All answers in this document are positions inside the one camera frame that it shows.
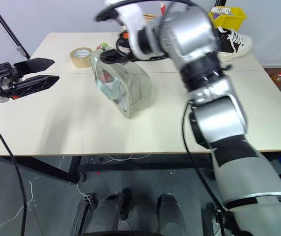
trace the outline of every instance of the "black cable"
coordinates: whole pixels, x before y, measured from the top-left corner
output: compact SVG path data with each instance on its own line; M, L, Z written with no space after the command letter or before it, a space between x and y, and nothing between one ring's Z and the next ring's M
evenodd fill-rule
M23 183L23 178L22 178L22 174L18 168L16 159L12 153L12 151L9 149L8 145L6 144L3 136L0 133L0 139L4 145L4 147L6 148L7 152L9 153L9 155L11 156L11 160L14 164L17 176L18 176L18 181L19 181L19 185L21 187L21 191L22 191L22 195L23 195L23 202L24 202L24 212L23 212L23 220L22 220L22 228L21 228L21 236L25 235L25 226L26 226L26 216L27 216L27 199L26 199L26 192L25 192L25 187L24 187L24 183Z
M185 106L185 110L183 113L183 118L182 118L182 139L183 139L183 143L186 149L186 152L191 160L192 166L193 168L196 170L196 173L200 179L200 181L202 182L202 184L204 185L205 189L207 190L208 194L210 195L210 197L212 198L212 200L214 201L214 203L216 204L216 206L218 207L218 209L222 212L225 213L225 209L224 207L221 205L221 203L219 202L219 200L217 199L217 197L215 196L215 194L213 193L213 191L210 189L209 185L207 184L206 180L204 179L203 175L201 174L199 168L197 167L194 158L192 157L189 148L186 144L186 140L185 140L185 135L184 135L184 119L185 119L185 115L186 115L186 111L188 109L188 106L190 104L190 101L187 102L186 106Z
M225 235L225 229L224 229L224 222L222 215L219 217L219 224L220 224L220 233L222 236Z
M120 1L120 2L117 2L117 3L111 4L110 6L103 9L101 12L99 12L99 14L95 17L95 19L96 19L97 22L103 21L105 19L102 16L106 15L106 13L108 13L109 11L112 11L117 7L125 6L125 5L128 5L128 4L133 4L133 3L139 3L139 2L143 2L143 1L157 1L157 0L125 0L125 1ZM194 2L191 2L190 0L167 0L167 1L180 2L180 3L186 4L188 6L197 6Z

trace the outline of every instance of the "white table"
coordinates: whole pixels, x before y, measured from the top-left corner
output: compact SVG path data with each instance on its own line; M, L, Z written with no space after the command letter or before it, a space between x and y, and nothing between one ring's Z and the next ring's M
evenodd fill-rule
M16 156L184 153L181 116L187 93L169 59L138 62L152 80L152 105L126 119L98 90L91 68L78 69L78 47L113 46L116 33L50 33L33 55L55 60L42 74L59 75L49 90L0 104L0 132ZM247 138L259 151L281 150L281 93L252 54L226 61L248 116ZM198 145L186 124L189 149ZM0 156L8 155L0 142Z

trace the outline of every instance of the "black sneaker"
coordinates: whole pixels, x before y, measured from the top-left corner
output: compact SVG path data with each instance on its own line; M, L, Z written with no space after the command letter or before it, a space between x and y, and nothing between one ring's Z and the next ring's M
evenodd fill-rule
M236 32L233 29L217 28L220 36L219 58L239 58L246 55L253 46L253 41L247 35Z
M125 221L129 217L130 201L132 198L132 191L129 188L124 188L122 192L124 194L123 205L120 211L120 220Z

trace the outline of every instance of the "red object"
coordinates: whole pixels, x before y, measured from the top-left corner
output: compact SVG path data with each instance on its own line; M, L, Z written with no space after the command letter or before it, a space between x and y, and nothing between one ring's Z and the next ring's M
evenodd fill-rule
M166 5L164 5L163 7L160 7L160 10L161 10L161 14L165 15L165 13L166 13Z
M12 99L13 99L13 100L15 100L15 99L17 99L17 98L20 98L20 96L17 96L17 95L13 95L13 96L12 96Z
M164 1L160 1L160 10L161 10L161 14L165 15L165 13L166 13L166 5L165 5Z
M129 38L129 34L128 34L128 33L123 33L123 34L122 34L122 38L128 39L128 38Z

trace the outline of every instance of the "yellow crate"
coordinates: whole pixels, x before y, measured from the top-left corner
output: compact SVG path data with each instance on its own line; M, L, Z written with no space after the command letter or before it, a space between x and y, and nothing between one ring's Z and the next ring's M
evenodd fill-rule
M247 18L246 14L239 7L229 7L231 9L230 15L220 15L216 19L213 17L213 13L209 12L208 16L217 28L221 26L225 29L238 30L244 19Z

